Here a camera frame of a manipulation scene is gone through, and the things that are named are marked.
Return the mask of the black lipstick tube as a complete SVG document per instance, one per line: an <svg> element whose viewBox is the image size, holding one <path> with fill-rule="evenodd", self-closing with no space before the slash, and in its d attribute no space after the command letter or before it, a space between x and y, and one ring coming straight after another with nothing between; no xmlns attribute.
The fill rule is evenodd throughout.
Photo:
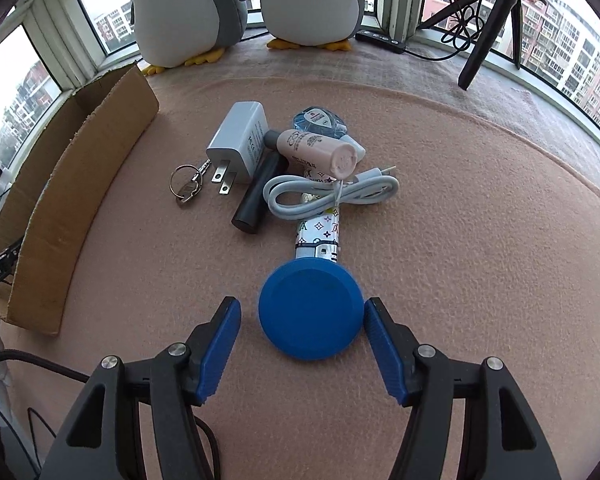
<svg viewBox="0 0 600 480"><path fill-rule="evenodd" d="M287 169L288 160L279 152L269 151L263 157L232 218L232 225L236 229L247 234L257 234L268 212L263 189L269 180L280 176Z"/></svg>

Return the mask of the clear blue sanitizer bottle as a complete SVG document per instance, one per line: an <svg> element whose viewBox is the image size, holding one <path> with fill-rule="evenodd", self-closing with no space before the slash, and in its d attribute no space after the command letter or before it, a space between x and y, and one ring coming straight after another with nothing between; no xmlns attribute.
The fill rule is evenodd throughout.
<svg viewBox="0 0 600 480"><path fill-rule="evenodd" d="M310 106L302 110L292 118L292 126L301 131L321 134L329 138L351 144L358 160L362 160L366 155L366 149L358 143L353 136L350 136L346 123L334 112L324 107Z"/></svg>

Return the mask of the cardboard box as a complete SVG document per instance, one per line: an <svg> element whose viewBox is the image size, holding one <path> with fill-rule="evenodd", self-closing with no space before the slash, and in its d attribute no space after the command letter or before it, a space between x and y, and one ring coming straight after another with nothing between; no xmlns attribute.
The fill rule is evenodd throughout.
<svg viewBox="0 0 600 480"><path fill-rule="evenodd" d="M74 268L110 184L156 117L145 76L128 65L73 93L44 126L0 206L0 252L18 243L0 317L56 336Z"/></svg>

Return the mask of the keys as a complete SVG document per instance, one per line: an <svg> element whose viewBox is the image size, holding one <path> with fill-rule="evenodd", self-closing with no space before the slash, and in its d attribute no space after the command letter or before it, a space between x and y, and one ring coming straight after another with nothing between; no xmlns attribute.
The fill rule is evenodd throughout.
<svg viewBox="0 0 600 480"><path fill-rule="evenodd" d="M179 207L188 205L201 192L210 168L211 160L206 159L199 165L183 164L172 171L169 191Z"/></svg>

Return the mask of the large penguin plush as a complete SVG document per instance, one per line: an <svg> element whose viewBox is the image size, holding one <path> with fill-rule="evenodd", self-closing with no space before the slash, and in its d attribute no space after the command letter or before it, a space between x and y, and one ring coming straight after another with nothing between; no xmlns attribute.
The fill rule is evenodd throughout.
<svg viewBox="0 0 600 480"><path fill-rule="evenodd" d="M132 7L146 76L219 61L248 22L242 0L133 0Z"/></svg>

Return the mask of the black inline remote control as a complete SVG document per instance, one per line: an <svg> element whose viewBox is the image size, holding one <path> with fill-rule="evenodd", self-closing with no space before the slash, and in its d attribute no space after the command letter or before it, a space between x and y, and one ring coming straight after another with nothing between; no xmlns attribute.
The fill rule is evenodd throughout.
<svg viewBox="0 0 600 480"><path fill-rule="evenodd" d="M380 34L379 32L361 29L354 36L356 40L365 42L366 44L371 44L372 46L381 48L382 50L387 50L396 54L402 54L405 52L403 42L392 39L386 35Z"/></svg>

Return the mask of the patterned white lighter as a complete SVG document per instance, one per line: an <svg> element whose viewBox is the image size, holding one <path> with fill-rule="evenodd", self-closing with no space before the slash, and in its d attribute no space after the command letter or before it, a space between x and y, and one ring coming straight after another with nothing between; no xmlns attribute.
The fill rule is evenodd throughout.
<svg viewBox="0 0 600 480"><path fill-rule="evenodd" d="M310 204L311 212L298 221L294 258L321 258L338 261L339 206L330 200L327 206L315 206L324 196L313 192L303 193L300 204Z"/></svg>

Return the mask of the white wall charger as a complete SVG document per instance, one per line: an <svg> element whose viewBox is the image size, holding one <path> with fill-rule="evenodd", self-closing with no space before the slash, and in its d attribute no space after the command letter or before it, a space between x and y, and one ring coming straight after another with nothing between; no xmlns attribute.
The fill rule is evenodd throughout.
<svg viewBox="0 0 600 480"><path fill-rule="evenodd" d="M268 120L257 101L236 102L206 148L213 167L211 182L228 195L234 184L249 183L260 164Z"/></svg>

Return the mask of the blue round container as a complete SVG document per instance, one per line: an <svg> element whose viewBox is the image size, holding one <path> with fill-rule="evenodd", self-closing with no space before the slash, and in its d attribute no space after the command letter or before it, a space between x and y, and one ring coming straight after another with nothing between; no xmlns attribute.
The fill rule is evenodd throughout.
<svg viewBox="0 0 600 480"><path fill-rule="evenodd" d="M258 318L270 343L299 361L321 361L346 350L362 330L364 299L340 264L304 257L277 268L265 281Z"/></svg>

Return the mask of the pink cogi bottle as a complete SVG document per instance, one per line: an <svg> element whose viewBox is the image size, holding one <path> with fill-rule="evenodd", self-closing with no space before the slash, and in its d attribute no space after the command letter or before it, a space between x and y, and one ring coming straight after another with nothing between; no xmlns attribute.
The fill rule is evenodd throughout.
<svg viewBox="0 0 600 480"><path fill-rule="evenodd" d="M268 130L263 141L267 148L337 180L350 177L358 164L358 153L351 144L319 133Z"/></svg>

